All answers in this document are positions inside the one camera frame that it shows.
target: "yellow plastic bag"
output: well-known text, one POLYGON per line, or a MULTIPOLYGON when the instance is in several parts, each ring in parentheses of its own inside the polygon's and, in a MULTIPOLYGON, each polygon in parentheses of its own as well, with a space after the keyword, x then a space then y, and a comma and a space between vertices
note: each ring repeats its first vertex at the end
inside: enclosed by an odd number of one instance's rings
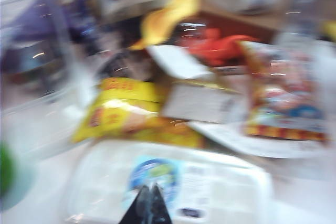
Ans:
POLYGON ((107 78, 72 141, 90 137, 118 137, 188 147, 203 147, 201 135, 181 120, 158 115, 155 86, 129 78, 107 78))

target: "chip bag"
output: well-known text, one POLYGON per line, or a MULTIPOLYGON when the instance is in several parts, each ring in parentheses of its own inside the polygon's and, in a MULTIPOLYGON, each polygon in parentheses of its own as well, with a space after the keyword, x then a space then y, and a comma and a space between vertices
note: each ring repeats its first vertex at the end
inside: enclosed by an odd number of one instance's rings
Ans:
POLYGON ((252 109, 245 133, 290 140, 326 140, 310 56, 250 41, 242 41, 240 46, 252 79, 252 109))
POLYGON ((181 120, 159 116, 155 85, 129 78, 107 78, 72 141, 118 137, 165 144, 203 147, 203 138, 181 120))

